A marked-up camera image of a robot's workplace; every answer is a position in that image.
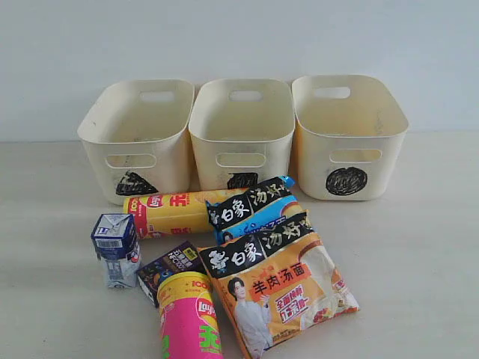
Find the blue noodle packet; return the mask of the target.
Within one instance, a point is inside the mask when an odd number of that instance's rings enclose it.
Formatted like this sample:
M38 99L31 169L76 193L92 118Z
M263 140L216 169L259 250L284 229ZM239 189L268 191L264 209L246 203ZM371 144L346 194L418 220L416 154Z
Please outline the blue noodle packet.
M209 223L220 245L246 234L272 229L303 212L291 192L295 181L289 176L264 180L223 202L206 201Z

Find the yellow Lays chips can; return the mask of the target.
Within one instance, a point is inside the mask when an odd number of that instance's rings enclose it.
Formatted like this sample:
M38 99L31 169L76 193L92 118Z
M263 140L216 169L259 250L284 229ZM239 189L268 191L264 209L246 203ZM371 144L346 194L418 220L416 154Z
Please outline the yellow Lays chips can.
M208 233L213 226L209 223L206 203L222 203L244 191L236 188L128 197L123 202L123 211L134 216L141 239Z

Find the orange noodle packet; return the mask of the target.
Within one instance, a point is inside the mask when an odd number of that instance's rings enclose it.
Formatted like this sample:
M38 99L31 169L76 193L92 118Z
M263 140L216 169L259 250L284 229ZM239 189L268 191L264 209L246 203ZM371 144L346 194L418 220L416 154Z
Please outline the orange noodle packet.
M359 310L307 212L198 253L246 358Z

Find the pink Lays chips can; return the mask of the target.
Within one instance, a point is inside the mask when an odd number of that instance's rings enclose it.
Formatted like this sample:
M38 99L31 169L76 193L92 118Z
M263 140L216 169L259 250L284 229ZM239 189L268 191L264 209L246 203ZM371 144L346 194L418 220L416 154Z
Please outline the pink Lays chips can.
M222 358L212 285L205 274L185 271L158 288L161 357Z

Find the cream bin square mark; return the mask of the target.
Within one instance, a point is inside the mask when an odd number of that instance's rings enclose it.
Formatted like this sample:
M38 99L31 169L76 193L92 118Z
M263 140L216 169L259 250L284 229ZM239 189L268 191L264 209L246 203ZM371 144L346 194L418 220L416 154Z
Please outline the cream bin square mark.
M283 81L204 84L189 120L201 190L249 188L287 175L295 127L292 94Z

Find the purple juice box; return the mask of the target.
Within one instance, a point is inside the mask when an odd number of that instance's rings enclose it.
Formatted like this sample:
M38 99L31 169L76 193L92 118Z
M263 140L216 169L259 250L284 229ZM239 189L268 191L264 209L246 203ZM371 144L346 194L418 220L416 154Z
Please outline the purple juice box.
M206 274L196 247L189 241L183 242L154 261L142 266L136 272L136 275L144 294L157 308L159 306L157 300L159 285L169 277L185 271Z

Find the cream bin triangle mark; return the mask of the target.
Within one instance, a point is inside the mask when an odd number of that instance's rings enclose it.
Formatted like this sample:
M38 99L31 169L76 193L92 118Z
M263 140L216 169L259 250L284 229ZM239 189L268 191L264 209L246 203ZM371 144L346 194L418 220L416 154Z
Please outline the cream bin triangle mark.
M108 202L189 188L194 99L181 79L118 82L100 94L77 133Z

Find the cream bin circle mark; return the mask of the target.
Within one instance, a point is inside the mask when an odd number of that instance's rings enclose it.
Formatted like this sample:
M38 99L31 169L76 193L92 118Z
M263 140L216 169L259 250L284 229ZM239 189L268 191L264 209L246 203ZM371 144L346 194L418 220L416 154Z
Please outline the cream bin circle mark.
M301 190L318 200L372 200L387 189L409 122L379 80L303 76L291 85Z

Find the blue white milk carton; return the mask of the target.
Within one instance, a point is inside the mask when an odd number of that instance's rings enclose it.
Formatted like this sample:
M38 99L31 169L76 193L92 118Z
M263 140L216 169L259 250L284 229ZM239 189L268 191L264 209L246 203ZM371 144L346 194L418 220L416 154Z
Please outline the blue white milk carton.
M108 288L136 287L136 272L141 266L141 252L132 214L102 214L91 232L97 259L103 266Z

